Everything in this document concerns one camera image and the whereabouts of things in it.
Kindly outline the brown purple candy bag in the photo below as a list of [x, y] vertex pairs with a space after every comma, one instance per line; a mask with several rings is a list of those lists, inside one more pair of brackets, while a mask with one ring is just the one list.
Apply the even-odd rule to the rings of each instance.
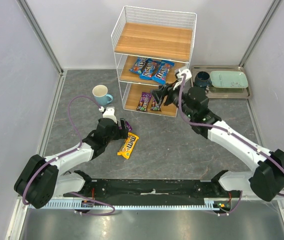
[[129, 132], [131, 132], [133, 129], [131, 127], [131, 125], [126, 121], [125, 122], [126, 128], [128, 129]]

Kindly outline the light blue candy bag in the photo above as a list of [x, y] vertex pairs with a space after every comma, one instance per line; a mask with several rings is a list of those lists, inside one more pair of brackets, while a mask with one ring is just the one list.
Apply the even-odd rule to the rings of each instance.
[[151, 79], [160, 85], [166, 83], [167, 75], [169, 71], [175, 66], [175, 63], [169, 60], [162, 60], [156, 73], [151, 77]]
[[153, 72], [160, 65], [160, 61], [148, 59], [145, 65], [144, 70], [139, 75], [139, 78], [142, 80], [151, 80], [153, 76]]

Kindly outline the yellow candy bag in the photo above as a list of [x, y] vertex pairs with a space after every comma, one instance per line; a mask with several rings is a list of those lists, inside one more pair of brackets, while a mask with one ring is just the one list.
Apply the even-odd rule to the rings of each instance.
[[117, 152], [117, 155], [122, 156], [128, 160], [138, 140], [139, 137], [136, 134], [129, 132], [128, 137], [124, 141], [120, 150]]

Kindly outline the dark blue candy bag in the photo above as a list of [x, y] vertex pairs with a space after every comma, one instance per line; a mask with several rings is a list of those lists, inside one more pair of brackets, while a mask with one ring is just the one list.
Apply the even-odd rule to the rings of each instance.
[[145, 66], [146, 62], [148, 61], [147, 57], [140, 57], [138, 56], [134, 65], [129, 69], [129, 71], [131, 73], [134, 74], [141, 74], [142, 73], [142, 69]]

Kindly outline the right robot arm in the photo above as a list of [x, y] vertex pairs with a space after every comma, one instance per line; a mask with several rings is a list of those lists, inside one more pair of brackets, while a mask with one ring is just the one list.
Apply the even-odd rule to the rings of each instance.
[[194, 132], [227, 149], [249, 168], [247, 172], [223, 171], [218, 183], [224, 190], [253, 192], [266, 202], [284, 197], [284, 151], [271, 151], [233, 130], [209, 109], [204, 89], [194, 86], [184, 93], [174, 82], [151, 90], [151, 94], [158, 104], [175, 105]]

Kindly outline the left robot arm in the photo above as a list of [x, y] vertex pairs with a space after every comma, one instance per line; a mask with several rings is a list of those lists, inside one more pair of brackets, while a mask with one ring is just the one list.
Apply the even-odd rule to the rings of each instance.
[[105, 152], [111, 141], [124, 140], [128, 133], [124, 118], [117, 122], [101, 118], [96, 129], [76, 146], [51, 156], [33, 155], [15, 182], [14, 190], [21, 195], [23, 204], [36, 209], [44, 207], [52, 197], [77, 193], [89, 177], [80, 171], [69, 175], [65, 175], [65, 172], [97, 158]]

